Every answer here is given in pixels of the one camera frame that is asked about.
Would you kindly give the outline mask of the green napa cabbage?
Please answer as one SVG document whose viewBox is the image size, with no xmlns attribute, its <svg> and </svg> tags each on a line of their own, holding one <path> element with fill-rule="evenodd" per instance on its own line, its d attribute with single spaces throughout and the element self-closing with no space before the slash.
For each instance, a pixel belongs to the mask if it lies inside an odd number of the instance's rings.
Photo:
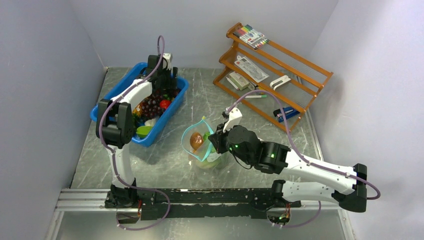
<svg viewBox="0 0 424 240">
<path fill-rule="evenodd" d="M 211 135 L 211 133 L 210 132 L 205 132 L 204 134 L 203 134 L 203 136 L 202 136 L 202 138 L 203 138 L 203 140 L 204 141 L 208 141 L 209 140 L 209 136 Z"/>
</svg>

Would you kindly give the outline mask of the clear zip top bag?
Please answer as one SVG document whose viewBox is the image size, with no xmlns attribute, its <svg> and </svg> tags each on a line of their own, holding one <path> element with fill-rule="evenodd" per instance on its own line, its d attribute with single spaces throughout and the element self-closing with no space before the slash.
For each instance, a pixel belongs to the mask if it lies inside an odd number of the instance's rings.
<svg viewBox="0 0 424 240">
<path fill-rule="evenodd" d="M 195 164 L 195 160 L 203 162 L 206 159 L 208 162 L 212 162 L 218 157 L 221 157 L 221 163 L 219 165 L 205 170 L 223 168 L 228 162 L 228 156 L 225 153 L 218 154 L 209 140 L 204 141 L 203 145 L 199 149 L 193 150 L 190 146 L 190 137 L 194 132 L 199 132 L 203 136 L 206 132 L 213 134 L 215 131 L 212 128 L 211 122 L 205 116 L 203 116 L 199 122 L 186 128 L 181 136 L 181 146 L 187 153 L 189 162 Z"/>
</svg>

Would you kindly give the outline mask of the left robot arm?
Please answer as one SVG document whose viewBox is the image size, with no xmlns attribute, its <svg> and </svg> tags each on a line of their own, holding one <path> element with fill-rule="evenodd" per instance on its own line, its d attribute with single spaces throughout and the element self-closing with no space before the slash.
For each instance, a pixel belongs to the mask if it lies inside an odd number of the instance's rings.
<svg viewBox="0 0 424 240">
<path fill-rule="evenodd" d="M 96 136 L 109 155 L 112 183 L 105 207 L 142 205 L 133 174 L 129 143 L 150 146 L 174 114 L 187 89 L 172 65 L 173 55 L 150 55 L 101 99 L 92 112 Z"/>
</svg>

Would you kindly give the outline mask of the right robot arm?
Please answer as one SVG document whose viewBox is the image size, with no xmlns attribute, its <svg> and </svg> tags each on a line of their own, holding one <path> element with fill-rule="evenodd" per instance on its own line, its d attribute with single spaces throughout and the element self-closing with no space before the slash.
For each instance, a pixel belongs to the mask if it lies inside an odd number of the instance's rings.
<svg viewBox="0 0 424 240">
<path fill-rule="evenodd" d="M 340 166 L 308 156 L 271 141 L 263 141 L 247 128 L 237 125 L 229 131 L 218 129 L 208 136 L 216 152 L 230 153 L 237 160 L 266 174 L 297 176 L 304 182 L 276 180 L 270 202 L 275 207 L 297 201 L 323 201 L 338 204 L 344 210 L 364 213 L 367 188 L 357 177 L 367 177 L 363 164 Z"/>
</svg>

